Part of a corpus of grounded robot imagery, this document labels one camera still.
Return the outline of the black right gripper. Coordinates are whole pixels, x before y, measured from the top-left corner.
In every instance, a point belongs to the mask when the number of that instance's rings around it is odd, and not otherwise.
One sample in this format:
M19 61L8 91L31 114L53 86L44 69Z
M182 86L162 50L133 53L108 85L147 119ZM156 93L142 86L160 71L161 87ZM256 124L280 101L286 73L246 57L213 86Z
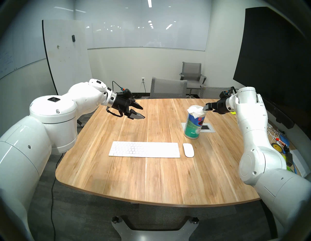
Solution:
M207 103L206 106L203 107L204 111L213 111L218 114L229 113L230 109L227 108L226 101L229 98L222 98L218 100L216 103Z

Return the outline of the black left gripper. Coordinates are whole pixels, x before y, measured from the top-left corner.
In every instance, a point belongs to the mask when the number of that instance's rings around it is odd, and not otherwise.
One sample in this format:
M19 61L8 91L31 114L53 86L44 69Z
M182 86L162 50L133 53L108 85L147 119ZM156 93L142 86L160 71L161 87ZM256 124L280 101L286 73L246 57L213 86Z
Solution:
M143 109L143 107L132 99L133 94L117 94L113 103L113 108L120 110L122 115L126 115L129 119L145 119L145 116L137 113L129 107L134 107L136 109Z

